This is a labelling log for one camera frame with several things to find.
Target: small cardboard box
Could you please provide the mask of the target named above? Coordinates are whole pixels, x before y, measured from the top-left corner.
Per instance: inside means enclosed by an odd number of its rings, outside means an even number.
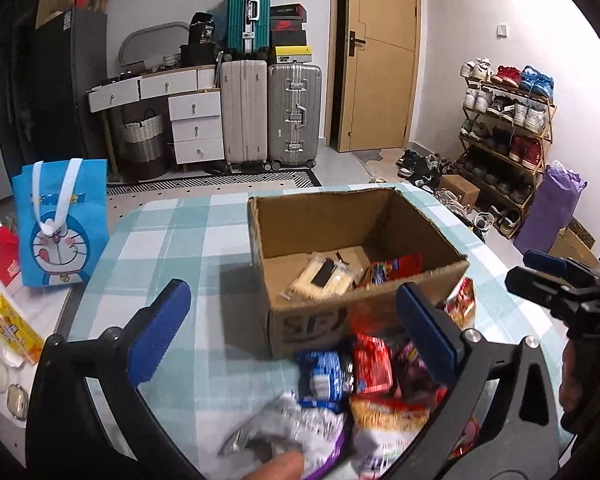
[[[460,203],[466,206],[467,212],[471,212],[475,206],[475,201],[478,200],[480,189],[475,187],[467,179],[461,175],[443,175],[438,184],[438,190],[446,189],[456,195]]]
[[[469,267],[464,254],[401,193],[391,188],[250,198],[251,259],[262,280],[262,319],[274,357],[332,348],[351,326],[400,326],[395,292],[420,285],[429,300],[446,300]],[[324,301],[280,296],[312,257],[336,251],[352,269],[422,252],[424,272],[360,288]]]
[[[592,269],[600,265],[589,248],[569,228],[561,229],[558,232],[554,244],[549,249],[549,254],[558,258],[573,258]]]

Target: blue tote bag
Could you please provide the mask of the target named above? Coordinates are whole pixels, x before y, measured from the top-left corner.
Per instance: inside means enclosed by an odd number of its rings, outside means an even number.
[[[86,282],[109,241],[107,161],[36,162],[13,179],[26,286]]]

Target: hand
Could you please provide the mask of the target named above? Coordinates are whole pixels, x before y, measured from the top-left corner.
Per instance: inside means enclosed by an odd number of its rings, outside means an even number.
[[[260,469],[249,473],[242,480],[300,480],[304,469],[304,457],[297,451],[287,451],[269,460]]]
[[[569,340],[562,352],[562,384],[558,395],[565,412],[574,410],[582,397],[582,384],[575,378],[575,369],[575,344]]]

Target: door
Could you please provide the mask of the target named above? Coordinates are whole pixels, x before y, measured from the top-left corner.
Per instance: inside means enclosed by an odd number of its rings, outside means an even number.
[[[404,146],[415,49],[416,0],[349,0],[340,152]]]

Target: drawer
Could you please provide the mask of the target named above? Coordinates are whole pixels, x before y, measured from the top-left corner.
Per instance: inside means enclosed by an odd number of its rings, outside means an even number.
[[[216,82],[216,67],[198,67],[198,90],[213,88]]]
[[[182,70],[145,76],[140,80],[142,99],[161,95],[195,92],[198,89],[196,70]]]
[[[172,121],[220,115],[220,92],[204,92],[169,97]]]
[[[173,121],[171,128],[175,142],[222,138],[222,118],[219,115]]]
[[[222,137],[219,139],[183,140],[182,142],[174,142],[173,147],[178,164],[224,158]]]
[[[99,112],[114,106],[126,105],[140,100],[138,94],[139,77],[125,79],[110,85],[103,86],[88,92],[89,108],[92,112]]]

